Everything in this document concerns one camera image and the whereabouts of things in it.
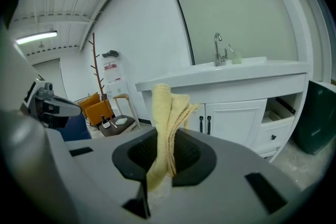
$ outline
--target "dark green container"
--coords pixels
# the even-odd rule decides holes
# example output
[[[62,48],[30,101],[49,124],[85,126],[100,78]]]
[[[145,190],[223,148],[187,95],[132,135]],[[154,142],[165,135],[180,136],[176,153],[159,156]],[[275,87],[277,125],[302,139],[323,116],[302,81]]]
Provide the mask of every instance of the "dark green container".
[[[336,92],[309,81],[306,102],[292,137],[304,152],[315,154],[335,135]]]

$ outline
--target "fluorescent light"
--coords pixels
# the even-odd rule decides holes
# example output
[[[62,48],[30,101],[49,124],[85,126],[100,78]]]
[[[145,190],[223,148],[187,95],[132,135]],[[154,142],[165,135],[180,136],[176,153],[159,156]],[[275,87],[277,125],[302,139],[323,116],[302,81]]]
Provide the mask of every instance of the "fluorescent light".
[[[33,34],[30,36],[18,38],[16,40],[16,43],[21,45],[21,44],[28,43],[31,41],[40,40],[40,39],[44,39],[48,37],[56,37],[56,36],[57,36],[57,31],[48,31],[48,32],[43,32],[43,33],[38,33],[38,34]]]

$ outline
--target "coat rack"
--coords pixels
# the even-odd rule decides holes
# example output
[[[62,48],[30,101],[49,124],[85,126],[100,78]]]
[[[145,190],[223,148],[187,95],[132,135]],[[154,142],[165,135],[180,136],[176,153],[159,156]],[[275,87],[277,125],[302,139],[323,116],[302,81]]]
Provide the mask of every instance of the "coat rack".
[[[97,80],[98,80],[98,85],[99,85],[99,89],[100,89],[100,94],[101,94],[101,98],[105,104],[105,107],[107,109],[107,114],[110,115],[110,111],[109,111],[109,108],[107,106],[107,103],[106,103],[106,98],[105,98],[105,95],[103,93],[103,88],[105,85],[101,86],[101,82],[103,81],[104,78],[100,79],[99,78],[99,72],[98,72],[98,67],[97,67],[97,57],[100,56],[100,54],[96,55],[96,47],[95,47],[95,34],[92,33],[92,42],[89,41],[89,43],[92,44],[93,46],[93,60],[94,60],[94,66],[91,66],[92,68],[94,68],[94,70],[96,71],[96,73],[94,73],[94,75],[97,77]]]

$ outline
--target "faucet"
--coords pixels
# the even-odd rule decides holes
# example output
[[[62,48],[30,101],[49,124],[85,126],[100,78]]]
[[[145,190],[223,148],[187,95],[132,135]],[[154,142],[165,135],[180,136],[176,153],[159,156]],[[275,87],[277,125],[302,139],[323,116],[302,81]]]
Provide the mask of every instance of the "faucet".
[[[225,48],[225,56],[221,56],[218,52],[218,45],[217,42],[222,41],[222,37],[220,33],[215,34],[215,49],[216,49],[216,54],[215,54],[215,66],[219,67],[222,65],[222,61],[224,62],[225,59],[227,58],[227,50]]]

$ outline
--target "orange cushion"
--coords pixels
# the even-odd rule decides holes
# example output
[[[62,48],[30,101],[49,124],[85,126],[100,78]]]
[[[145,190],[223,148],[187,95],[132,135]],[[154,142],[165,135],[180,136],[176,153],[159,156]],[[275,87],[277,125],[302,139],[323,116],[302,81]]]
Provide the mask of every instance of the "orange cushion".
[[[102,121],[101,116],[104,115],[105,119],[110,118],[113,115],[113,110],[111,109],[111,105],[109,100],[106,100],[106,104],[108,110],[103,101],[98,104],[94,104],[85,109],[85,112],[88,116],[89,121],[92,125],[97,125]]]
[[[80,107],[82,108],[83,110],[83,114],[84,114],[84,117],[87,118],[87,114],[85,112],[85,109],[88,108],[89,106],[92,106],[94,104],[97,104],[100,102],[100,99],[99,99],[99,95],[98,93],[94,93],[93,95],[91,95],[89,98],[86,98],[85,100],[81,101],[81,102],[78,102],[78,104],[80,105]]]

